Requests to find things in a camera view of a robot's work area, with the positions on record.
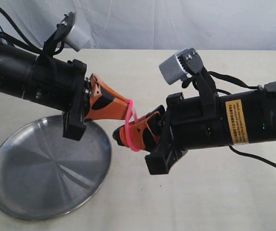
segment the white fabric background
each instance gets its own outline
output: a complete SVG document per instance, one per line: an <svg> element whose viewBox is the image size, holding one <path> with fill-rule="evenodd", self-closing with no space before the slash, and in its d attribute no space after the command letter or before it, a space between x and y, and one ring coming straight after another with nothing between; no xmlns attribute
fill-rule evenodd
<svg viewBox="0 0 276 231"><path fill-rule="evenodd" d="M68 11L83 16L86 48L276 50L276 0L0 0L35 44ZM3 29L15 35L0 15Z"/></svg>

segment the yellow warning label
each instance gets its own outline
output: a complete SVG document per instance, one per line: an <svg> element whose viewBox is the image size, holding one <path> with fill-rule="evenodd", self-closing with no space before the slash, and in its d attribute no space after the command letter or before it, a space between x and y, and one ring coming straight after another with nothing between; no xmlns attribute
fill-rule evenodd
<svg viewBox="0 0 276 231"><path fill-rule="evenodd" d="M241 100L226 102L226 114L233 144L248 143L248 134Z"/></svg>

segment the white table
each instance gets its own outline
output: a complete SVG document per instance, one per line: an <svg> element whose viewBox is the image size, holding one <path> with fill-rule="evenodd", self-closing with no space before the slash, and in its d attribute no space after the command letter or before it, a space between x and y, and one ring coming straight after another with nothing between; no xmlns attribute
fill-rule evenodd
<svg viewBox="0 0 276 231"><path fill-rule="evenodd" d="M62 60L88 64L108 85L135 101L138 116L165 105L167 85L158 65L175 51L64 51ZM208 70L249 85L276 80L276 51L200 51ZM224 81L218 87L244 91ZM0 94L0 145L17 129L59 111ZM0 211L0 231L276 231L276 169L228 148L188 152L169 175L151 176L145 152L120 147L112 132L123 121L98 121L110 135L113 161L100 191L78 210L52 220L26 222ZM276 162L276 142L240 146Z"/></svg>

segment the pink hair tie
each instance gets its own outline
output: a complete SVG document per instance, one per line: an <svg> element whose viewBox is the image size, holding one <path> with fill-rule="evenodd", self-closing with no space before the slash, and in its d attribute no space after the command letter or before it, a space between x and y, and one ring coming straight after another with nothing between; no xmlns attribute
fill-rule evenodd
<svg viewBox="0 0 276 231"><path fill-rule="evenodd" d="M132 143L132 140L130 138L130 132L129 132L129 120L130 120L130 118L132 116L134 116L134 121L135 121L135 123L137 123L138 122L138 117L137 117L136 111L134 109L134 101L131 100L131 99L128 99L127 103L128 103L128 109L127 109L127 113L126 113L126 117L125 117L125 136L126 136L126 140L127 140L129 148L134 152L139 152L141 150L134 147L134 145Z"/></svg>

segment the metal tray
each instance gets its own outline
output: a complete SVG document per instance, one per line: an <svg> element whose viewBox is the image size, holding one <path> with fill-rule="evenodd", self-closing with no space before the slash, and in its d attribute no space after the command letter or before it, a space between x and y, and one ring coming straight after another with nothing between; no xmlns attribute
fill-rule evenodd
<svg viewBox="0 0 276 231"><path fill-rule="evenodd" d="M61 115L30 123L0 147L0 209L45 220L83 205L101 187L112 149L105 131L86 123L81 141L62 137Z"/></svg>

